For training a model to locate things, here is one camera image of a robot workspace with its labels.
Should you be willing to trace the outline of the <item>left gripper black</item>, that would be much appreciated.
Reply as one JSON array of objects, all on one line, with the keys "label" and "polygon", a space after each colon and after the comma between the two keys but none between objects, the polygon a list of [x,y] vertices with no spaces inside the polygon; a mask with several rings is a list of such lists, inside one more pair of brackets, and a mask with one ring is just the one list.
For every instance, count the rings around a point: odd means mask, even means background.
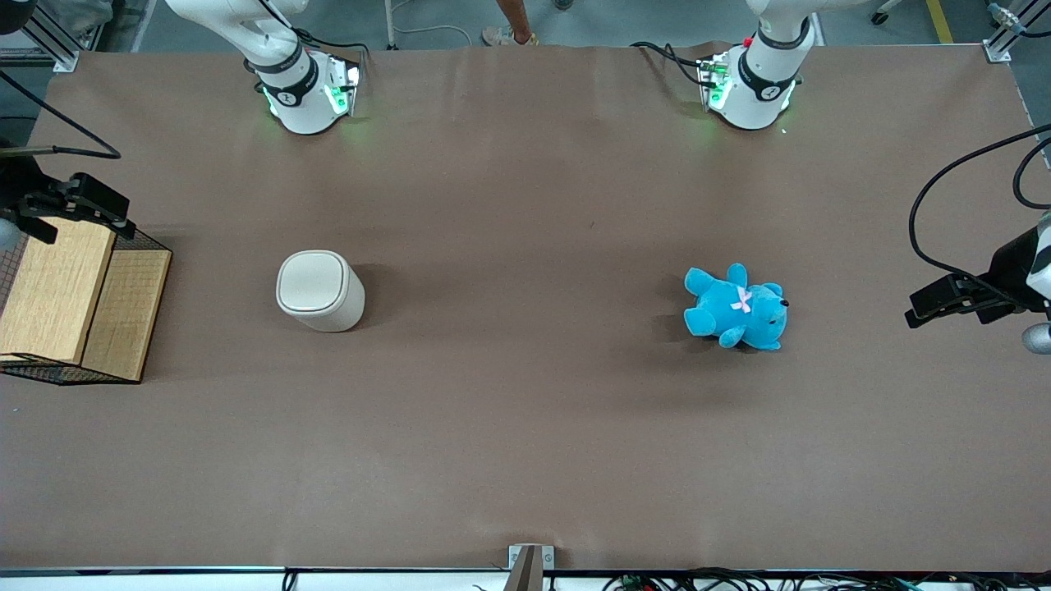
[{"label": "left gripper black", "polygon": [[1011,314],[1043,314],[1050,300],[1050,213],[1040,216],[1035,227],[994,252],[989,273],[1002,292],[984,299],[983,288],[964,274],[946,274],[910,295],[905,311],[909,328],[920,328],[935,319],[973,315],[982,325]]}]

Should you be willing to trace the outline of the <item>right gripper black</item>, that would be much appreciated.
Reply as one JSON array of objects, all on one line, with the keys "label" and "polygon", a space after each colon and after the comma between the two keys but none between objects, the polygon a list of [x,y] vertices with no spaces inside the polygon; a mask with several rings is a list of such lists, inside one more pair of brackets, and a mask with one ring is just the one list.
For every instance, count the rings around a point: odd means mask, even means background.
[{"label": "right gripper black", "polygon": [[[22,233],[53,245],[57,228],[43,218],[57,212],[60,198],[48,191],[51,176],[42,171],[36,158],[2,152],[1,217],[15,223]],[[135,238],[136,225],[128,218],[129,201],[89,174],[78,172],[69,180],[69,204],[76,221],[105,226],[124,240]]]}]

